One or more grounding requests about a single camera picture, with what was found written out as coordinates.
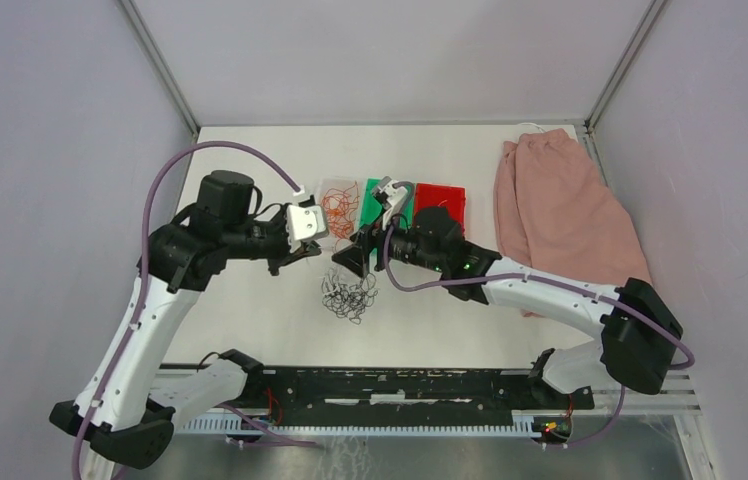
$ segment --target metal frame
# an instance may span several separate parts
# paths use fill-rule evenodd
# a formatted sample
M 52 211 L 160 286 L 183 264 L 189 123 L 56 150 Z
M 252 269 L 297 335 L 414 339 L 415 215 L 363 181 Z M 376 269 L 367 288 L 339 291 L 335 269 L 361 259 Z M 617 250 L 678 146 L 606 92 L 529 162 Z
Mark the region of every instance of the metal frame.
M 197 123 L 197 119 L 194 117 L 191 108 L 188 106 L 183 92 L 177 85 L 177 81 L 174 80 L 174 75 L 171 73 L 171 69 L 165 62 L 165 58 L 162 56 L 162 52 L 159 51 L 159 46 L 156 41 L 153 40 L 153 36 L 150 34 L 150 30 L 147 28 L 147 24 L 144 23 L 144 19 L 141 17 L 141 13 L 138 11 L 133 0 L 116 0 L 118 6 L 121 8 L 121 12 L 127 20 L 127 24 L 132 29 L 136 36 L 138 44 L 147 55 L 147 59 L 150 61 L 150 65 L 159 77 L 159 81 L 162 82 L 162 87 L 168 93 L 168 97 L 177 109 L 177 113 L 182 119 L 183 124 L 192 136 L 197 138 L 197 134 L 200 132 L 200 125 Z
M 621 85 L 622 80 L 630 70 L 630 66 L 633 64 L 633 60 L 636 59 L 642 45 L 648 38 L 648 34 L 651 33 L 651 29 L 654 23 L 659 19 L 660 14 L 668 5 L 669 0 L 651 0 L 651 4 L 648 5 L 648 9 L 645 10 L 645 15 L 642 16 L 642 20 L 639 21 L 639 25 L 636 27 L 636 31 L 633 33 L 633 37 L 624 49 L 624 53 L 621 54 L 621 58 L 613 69 L 612 75 L 610 75 L 609 81 L 607 81 L 604 90 L 598 95 L 598 101 L 595 106 L 592 107 L 592 111 L 586 118 L 586 129 L 589 133 L 595 131 L 595 126 L 601 121 L 601 117 L 607 109 L 607 105 L 612 100 L 615 92 Z
M 167 92 L 171 102 L 177 109 L 183 124 L 193 135 L 193 141 L 197 141 L 197 135 L 200 131 L 201 125 L 198 123 L 194 113 L 188 105 L 182 91 L 180 90 L 177 82 L 171 72 L 168 64 L 162 53 L 159 50 L 153 36 L 133 0 L 116 0 L 116 3 L 122 10 L 130 28 L 136 35 L 136 40 L 141 46 L 144 53 L 147 55 L 151 66 L 156 72 L 159 80 Z M 607 106 L 618 91 L 621 83 L 626 77 L 627 73 L 636 59 L 637 55 L 642 49 L 648 35 L 652 31 L 656 21 L 660 18 L 661 14 L 668 5 L 669 0 L 651 0 L 648 8 L 644 12 L 642 19 L 639 22 L 633 36 L 628 42 L 624 49 L 621 57 L 613 69 L 606 85 L 598 96 L 594 107 L 590 111 L 588 117 L 585 120 L 571 120 L 566 119 L 562 121 L 551 121 L 547 119 L 534 120 L 535 123 L 543 124 L 573 124 L 577 132 L 578 140 L 585 146 L 590 157 L 597 163 L 598 168 L 601 172 L 604 183 L 612 188 L 612 179 L 607 175 L 607 171 L 603 167 L 601 161 L 600 148 L 595 140 L 595 127 L 600 122 L 603 114 L 606 112 Z M 441 121 L 441 122 L 398 122 L 401 125 L 417 125 L 417 124 L 504 124 L 504 123 L 518 123 L 519 121 L 529 120 L 513 120 L 513 121 L 493 121 L 493 122 L 457 122 L 457 121 Z M 171 378 L 172 371 L 163 371 L 157 375 L 157 381 L 164 381 L 165 378 Z M 596 390 L 595 392 L 595 410 L 582 411 L 578 410 L 575 412 L 577 416 L 605 416 L 611 412 L 618 401 L 618 390 Z M 560 415 L 562 412 L 558 411 L 531 411 L 531 412 L 513 412 L 514 422 L 517 424 L 519 418 L 527 418 L 530 415 L 543 416 L 543 415 Z M 715 480 L 717 478 L 714 466 L 710 461 L 710 457 L 707 453 L 707 445 L 703 430 L 705 424 L 703 422 L 703 416 L 701 415 L 701 409 L 695 396 L 694 389 L 689 380 L 689 377 L 685 373 L 670 373 L 666 379 L 665 390 L 660 395 L 646 396 L 639 395 L 635 392 L 629 392 L 625 400 L 625 406 L 622 409 L 621 414 L 623 416 L 647 416 L 647 415 L 671 415 L 674 417 L 678 433 L 681 438 L 681 446 L 686 456 L 687 463 L 692 473 L 693 480 Z M 209 413 L 207 415 L 218 415 L 217 413 Z M 390 434 L 402 435 L 412 434 L 413 432 L 389 432 Z M 482 432 L 477 432 L 479 436 L 483 436 Z M 458 433 L 460 436 L 464 436 L 465 432 Z

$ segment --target white table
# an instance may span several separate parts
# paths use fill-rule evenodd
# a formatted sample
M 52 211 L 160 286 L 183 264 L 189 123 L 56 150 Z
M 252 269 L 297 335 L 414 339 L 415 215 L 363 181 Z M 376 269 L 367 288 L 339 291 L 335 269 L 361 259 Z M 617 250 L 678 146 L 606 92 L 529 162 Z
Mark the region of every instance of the white table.
M 564 128 L 576 138 L 571 125 Z M 504 140 L 536 132 L 530 125 L 209 127 L 199 141 L 232 140 L 261 150 L 314 193 L 322 177 L 382 177 L 465 187 L 469 240 L 497 249 L 492 188 Z M 194 155 L 180 208 L 200 180 L 225 169 L 253 177 L 264 204 L 291 200 L 291 190 L 259 160 L 230 149 Z M 432 272 L 393 262 L 404 284 Z M 184 320 L 165 362 L 195 363 L 207 352 L 237 348 L 265 364 L 429 368 L 528 368 L 550 347 L 587 340 L 516 309 L 466 303 L 444 289 L 401 293 L 377 274 L 376 303 L 361 325 L 321 304 L 329 255 L 298 262 L 271 277 L 265 261 L 230 261 Z

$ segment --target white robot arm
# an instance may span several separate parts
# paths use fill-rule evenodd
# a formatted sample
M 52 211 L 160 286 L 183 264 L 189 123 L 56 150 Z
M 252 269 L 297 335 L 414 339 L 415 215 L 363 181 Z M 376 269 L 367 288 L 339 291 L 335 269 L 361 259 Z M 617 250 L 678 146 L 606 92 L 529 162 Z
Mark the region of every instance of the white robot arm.
M 269 272 L 277 275 L 279 268 L 320 253 L 315 240 L 328 233 L 321 207 L 310 198 L 281 206 L 271 220 L 260 221 L 247 212 L 253 191 L 247 176 L 213 172 L 203 179 L 198 201 L 150 235 L 145 304 L 137 305 L 137 279 L 100 366 L 75 400 L 54 406 L 51 423 L 77 436 L 85 422 L 83 439 L 96 455 L 146 468 L 177 428 L 242 394 L 248 374 L 261 364 L 236 350 L 158 390 L 151 390 L 151 382 L 180 323 L 227 260 L 266 259 Z M 536 271 L 467 242 L 444 208 L 418 212 L 406 229 L 384 221 L 384 215 L 396 218 L 410 194 L 401 182 L 384 179 L 375 192 L 383 214 L 363 226 L 352 237 L 353 245 L 334 254 L 333 261 L 364 276 L 372 250 L 379 248 L 375 268 L 385 269 L 402 290 L 441 286 L 462 300 L 524 308 L 586 333 L 594 340 L 568 350 L 548 350 L 534 364 L 531 375 L 557 392 L 615 381 L 642 393 L 659 392 L 682 329 L 650 285 L 635 279 L 623 287 L 589 285 Z M 188 225 L 182 225 L 186 219 Z M 442 279 L 400 286 L 388 269 L 390 259 L 442 272 Z M 136 308 L 141 309 L 137 323 L 131 322 Z M 131 340 L 102 396 L 95 399 L 127 329 L 132 330 Z M 93 460 L 87 471 L 108 478 L 111 465 Z
M 320 253 L 315 240 L 328 234 L 327 222 L 312 198 L 281 205 L 270 220 L 261 221 L 259 214 L 248 213 L 254 191 L 250 177 L 215 171 L 203 179 L 195 204 L 150 235 L 144 305 L 137 305 L 142 286 L 137 278 L 100 366 L 76 400 L 53 407 L 51 423 L 77 436 L 86 421 L 84 439 L 93 452 L 145 468 L 162 454 L 176 428 L 241 394 L 248 373 L 259 364 L 235 350 L 159 390 L 151 391 L 151 383 L 186 314 L 227 260 L 265 259 L 277 275 L 281 267 Z M 188 225 L 182 225 L 186 219 Z M 132 322 L 136 308 L 140 316 Z M 130 341 L 122 347 L 127 329 Z M 116 355 L 120 361 L 107 379 L 104 372 Z M 102 396 L 95 399 L 102 381 L 107 381 Z
M 373 192 L 384 214 L 362 226 L 351 237 L 353 245 L 335 253 L 333 261 L 365 277 L 370 254 L 377 249 L 375 270 L 386 270 L 402 291 L 444 287 L 461 300 L 523 308 L 592 337 L 571 349 L 548 350 L 535 362 L 532 374 L 554 390 L 571 393 L 618 382 L 653 395 L 670 368 L 694 362 L 680 343 L 683 329 L 648 283 L 631 278 L 624 286 L 590 285 L 532 269 L 466 241 L 462 227 L 444 207 L 424 208 L 416 212 L 411 226 L 401 228 L 395 215 L 412 186 L 384 182 Z M 391 220 L 386 220 L 386 213 Z M 441 272 L 441 279 L 404 287 L 392 275 L 390 260 Z M 677 348 L 688 360 L 672 365 Z

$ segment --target cable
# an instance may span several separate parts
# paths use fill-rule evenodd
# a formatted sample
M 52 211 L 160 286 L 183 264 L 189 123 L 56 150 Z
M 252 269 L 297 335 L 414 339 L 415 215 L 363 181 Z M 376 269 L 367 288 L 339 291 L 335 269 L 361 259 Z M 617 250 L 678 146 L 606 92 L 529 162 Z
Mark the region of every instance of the cable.
M 395 188 L 404 187 L 407 190 L 407 194 L 403 198 L 403 202 L 401 202 L 401 206 L 395 209 L 396 214 L 400 215 L 400 214 L 403 214 L 404 209 L 406 208 L 407 205 L 409 205 L 409 201 L 412 200 L 412 197 L 415 196 L 415 184 L 412 182 L 395 182 L 394 186 Z
M 613 411 L 613 414 L 610 416 L 610 419 L 607 420 L 607 423 L 605 423 L 604 426 L 601 427 L 601 429 L 598 430 L 597 432 L 593 433 L 592 435 L 583 437 L 583 438 L 581 438 L 579 440 L 574 440 L 573 442 L 569 441 L 569 442 L 566 442 L 566 443 L 561 444 L 561 445 L 555 445 L 555 444 L 552 444 L 552 443 L 543 443 L 542 447 L 543 448 L 545 448 L 545 447 L 551 447 L 551 448 L 562 448 L 562 449 L 566 449 L 566 448 L 571 448 L 571 447 L 576 447 L 576 446 L 583 446 L 583 445 L 586 445 L 588 443 L 592 443 L 595 440 L 599 440 L 599 439 L 603 438 L 607 433 L 609 433 L 609 431 L 616 424 L 616 422 L 618 422 L 618 417 L 621 416 L 621 408 L 624 406 L 624 396 L 625 396 L 626 392 L 627 392 L 627 389 L 624 388 L 624 385 L 622 385 L 621 386 L 621 392 L 620 392 L 620 394 L 618 396 L 618 405 L 616 405 L 615 411 Z
M 256 185 L 253 186 L 253 191 L 256 192 L 256 205 L 253 206 L 253 215 L 258 215 L 256 212 L 262 208 L 262 190 Z
M 171 224 L 173 225 L 179 225 L 185 221 L 189 216 L 191 216 L 191 211 L 194 209 L 194 206 L 197 205 L 196 203 L 189 203 L 185 207 L 183 207 L 182 210 L 177 212 L 176 215 L 174 215 L 174 218 L 171 219 Z
M 199 372 L 200 371 L 200 367 L 203 366 L 203 362 L 209 360 L 209 357 L 211 357 L 212 355 L 217 355 L 218 358 L 221 358 L 221 354 L 220 353 L 218 353 L 218 352 L 209 352 L 209 353 L 206 354 L 205 357 L 203 357 L 203 359 L 200 361 L 200 363 L 197 364 L 197 368 L 195 370 L 197 370 Z
M 395 230 L 395 226 L 393 224 L 389 225 L 389 229 L 386 231 L 386 240 L 383 243 L 383 251 L 381 255 L 383 255 L 383 263 L 386 264 L 386 275 L 388 275 L 389 280 L 392 282 L 392 285 L 394 285 L 395 288 L 397 288 L 398 290 L 402 292 L 417 292 L 419 290 L 424 290 L 425 288 L 433 288 L 433 287 L 455 287 L 459 285 L 476 285 L 478 283 L 494 282 L 497 280 L 523 280 L 525 278 L 525 274 L 513 272 L 513 273 L 501 273 L 497 275 L 488 275 L 485 277 L 460 278 L 456 280 L 437 280 L 433 282 L 422 283 L 420 285 L 414 285 L 411 287 L 401 285 L 400 283 L 398 283 L 397 279 L 395 278 L 394 273 L 392 273 L 391 267 L 389 267 L 389 255 L 388 255 L 389 242 L 392 239 L 392 233 L 394 233 L 394 230 Z M 536 281 L 539 283 L 544 283 L 545 285 L 550 285 L 552 287 L 557 287 L 563 290 L 568 290 L 569 292 L 574 292 L 574 293 L 583 295 L 584 297 L 595 298 L 597 301 L 604 302 L 615 308 L 618 308 L 622 310 L 624 313 L 644 323 L 645 325 L 650 327 L 652 330 L 657 332 L 661 337 L 668 340 L 669 343 L 674 345 L 678 350 L 683 352 L 683 354 L 686 356 L 685 362 L 678 363 L 675 365 L 670 365 L 669 370 L 682 370 L 684 368 L 689 368 L 695 364 L 695 355 L 692 354 L 692 351 L 689 350 L 689 347 L 687 347 L 683 342 L 678 340 L 674 335 L 670 334 L 666 329 L 664 329 L 660 325 L 657 325 L 656 322 L 654 322 L 653 320 L 651 320 L 644 314 L 640 313 L 638 310 L 634 309 L 633 307 L 625 305 L 624 303 L 621 303 L 618 300 L 614 300 L 612 298 L 599 295 L 597 292 L 593 292 L 591 290 L 578 287 L 577 285 L 571 285 L 565 282 L 561 282 L 553 278 L 531 274 L 530 281 Z
M 522 122 L 522 123 L 519 123 L 518 125 L 530 125 L 531 127 L 536 127 L 541 133 L 546 133 L 547 132 L 547 130 L 545 130 L 541 125 L 536 125 L 535 123 Z
M 283 180 L 289 184 L 289 186 L 294 190 L 295 192 L 302 191 L 302 187 L 300 187 L 297 183 L 295 183 L 294 180 L 292 180 L 292 177 L 289 176 L 288 173 L 286 173 L 282 168 L 280 168 L 279 165 L 277 165 L 273 160 L 268 158 L 264 153 L 260 152 L 259 150 L 256 150 L 253 147 L 249 147 L 247 145 L 237 143 L 237 142 L 228 142 L 223 140 L 216 140 L 216 141 L 210 141 L 210 142 L 201 142 L 196 143 L 190 147 L 184 148 L 183 150 L 180 150 L 177 152 L 173 157 L 171 157 L 167 162 L 165 162 L 165 165 L 162 166 L 162 168 L 159 170 L 159 173 L 156 174 L 156 178 L 153 179 L 153 182 L 150 184 L 150 190 L 147 192 L 147 199 L 144 202 L 144 211 L 142 212 L 141 217 L 141 263 L 139 267 L 139 277 L 141 278 L 141 286 L 139 287 L 139 293 L 138 293 L 138 301 L 136 302 L 135 310 L 133 310 L 133 315 L 130 318 L 129 325 L 136 325 L 138 323 L 139 318 L 141 317 L 142 313 L 142 306 L 144 305 L 144 302 L 147 300 L 147 291 L 150 286 L 149 282 L 149 265 L 150 265 L 150 210 L 151 207 L 153 207 L 153 199 L 156 197 L 156 191 L 159 189 L 159 185 L 162 183 L 162 179 L 165 178 L 165 175 L 173 168 L 174 165 L 176 165 L 180 160 L 185 158 L 191 153 L 197 152 L 199 150 L 203 150 L 205 148 L 214 148 L 214 147 L 224 147 L 224 148 L 232 148 L 235 150 L 240 150 L 242 152 L 249 153 L 258 159 L 265 162 L 266 165 L 271 167 L 277 174 L 283 178 Z M 83 439 L 85 438 L 85 434 L 88 431 L 88 426 L 91 423 L 92 417 L 94 417 L 94 413 L 97 411 L 97 407 L 95 407 L 95 404 L 98 404 L 103 396 L 103 392 L 106 390 L 106 386 L 109 383 L 109 379 L 112 377 L 112 373 L 115 371 L 115 367 L 118 366 L 118 362 L 121 360 L 121 357 L 124 355 L 124 350 L 127 348 L 127 344 L 130 342 L 130 339 L 133 336 L 134 330 L 132 328 L 127 328 L 124 331 L 124 335 L 121 337 L 121 340 L 118 342 L 118 346 L 115 348 L 115 352 L 112 355 L 111 360 L 109 361 L 109 364 L 106 366 L 106 368 L 103 371 L 103 375 L 100 377 L 100 383 L 97 384 L 97 388 L 94 390 L 94 394 L 91 396 L 91 402 L 89 402 L 88 409 L 85 412 L 85 416 L 83 417 L 83 421 L 80 424 L 80 428 L 77 431 L 76 439 L 74 441 L 74 448 L 71 454 L 71 463 L 73 464 L 73 468 L 71 469 L 72 476 L 74 480 L 82 480 L 82 470 L 80 467 L 80 457 L 82 456 L 82 444 Z M 126 467 L 122 467 L 118 473 L 112 477 L 113 480 L 120 480 L 123 478 L 124 474 L 126 474 Z
M 319 445 L 316 442 L 310 442 L 308 440 L 294 440 L 289 437 L 284 437 L 278 433 L 274 433 L 271 430 L 268 430 L 266 427 L 259 424 L 259 422 L 252 420 L 250 417 L 242 413 L 238 408 L 227 405 L 222 403 L 221 405 L 218 405 L 218 408 L 223 408 L 224 410 L 227 410 L 228 412 L 232 412 L 239 417 L 241 417 L 242 420 L 244 420 L 248 425 L 251 427 L 259 430 L 260 432 L 264 433 L 265 435 L 268 435 L 269 437 L 276 438 L 276 442 L 271 443 L 248 443 L 245 444 L 248 447 L 308 447 L 308 448 L 320 448 L 321 445 Z
M 379 293 L 377 277 L 369 273 L 356 283 L 342 280 L 341 269 L 330 267 L 321 280 L 321 304 L 333 312 L 337 318 L 347 318 L 350 323 L 362 323 L 362 314 L 374 306 L 374 300 Z
M 356 229 L 355 213 L 359 209 L 359 184 L 340 190 L 331 188 L 321 197 L 327 215 L 327 226 L 336 238 L 347 240 Z
M 259 218 L 262 215 L 265 215 L 265 212 L 267 212 L 268 210 L 270 210 L 273 207 L 283 208 L 283 204 L 282 203 L 269 203 L 268 205 L 265 205 L 265 208 L 263 208 L 259 213 L 254 213 L 253 215 L 251 215 L 251 217 L 252 218 Z

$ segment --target enclosure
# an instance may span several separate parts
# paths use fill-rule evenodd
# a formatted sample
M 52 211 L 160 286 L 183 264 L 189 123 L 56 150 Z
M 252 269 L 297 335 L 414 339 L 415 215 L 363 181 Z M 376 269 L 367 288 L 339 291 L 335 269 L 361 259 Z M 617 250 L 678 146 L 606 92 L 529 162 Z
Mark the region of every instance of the enclosure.
M 48 414 L 76 398 L 112 341 L 147 189 L 175 152 L 245 143 L 313 193 L 331 177 L 464 187 L 466 237 L 494 248 L 501 145 L 537 128 L 581 145 L 630 214 L 694 367 L 670 374 L 662 394 L 630 395 L 603 440 L 570 451 L 374 430 L 310 432 L 321 452 L 253 451 L 198 431 L 127 478 L 748 479 L 748 2 L 738 0 L 0 1 L 0 477 L 71 475 L 73 438 Z M 263 165 L 208 149 L 168 175 L 151 225 L 217 169 L 253 177 L 266 203 L 291 200 Z M 403 294 L 382 274 L 356 325 L 324 309 L 328 263 L 272 277 L 261 262 L 230 262 L 156 381 L 230 348 L 301 368 L 530 369 L 586 338 L 442 290 Z M 595 408 L 573 417 L 580 435 L 618 401 L 617 386 L 594 390 Z

